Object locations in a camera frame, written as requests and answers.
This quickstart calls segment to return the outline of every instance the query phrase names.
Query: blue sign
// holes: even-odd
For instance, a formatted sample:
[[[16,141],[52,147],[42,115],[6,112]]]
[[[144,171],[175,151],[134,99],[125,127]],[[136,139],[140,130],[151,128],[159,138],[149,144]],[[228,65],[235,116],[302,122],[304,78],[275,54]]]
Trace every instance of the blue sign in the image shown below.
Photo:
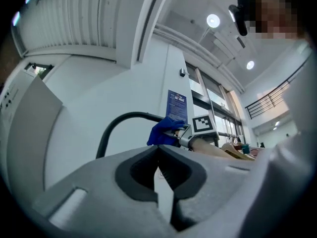
[[[168,91],[166,116],[173,120],[182,120],[188,124],[186,96]]]

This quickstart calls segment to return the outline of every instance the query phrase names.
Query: black cable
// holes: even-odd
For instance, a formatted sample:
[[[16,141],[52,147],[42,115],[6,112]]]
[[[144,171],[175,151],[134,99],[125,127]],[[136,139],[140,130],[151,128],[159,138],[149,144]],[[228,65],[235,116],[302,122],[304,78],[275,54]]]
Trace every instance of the black cable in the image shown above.
[[[96,159],[99,159],[105,156],[109,138],[113,129],[122,121],[130,119],[130,118],[144,118],[144,119],[156,121],[156,122],[160,122],[164,119],[163,117],[151,115],[149,113],[144,113],[144,112],[130,112],[130,113],[126,113],[117,117],[108,125],[108,127],[104,131],[103,136],[99,143]]]

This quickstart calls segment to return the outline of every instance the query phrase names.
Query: hand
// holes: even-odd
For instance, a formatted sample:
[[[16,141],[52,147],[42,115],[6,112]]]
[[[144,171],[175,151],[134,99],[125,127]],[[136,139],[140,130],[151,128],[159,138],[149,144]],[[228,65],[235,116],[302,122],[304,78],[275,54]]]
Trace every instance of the hand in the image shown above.
[[[147,145],[173,145],[177,139],[165,135],[164,132],[182,128],[184,124],[184,121],[174,121],[169,117],[165,117],[152,128]]]

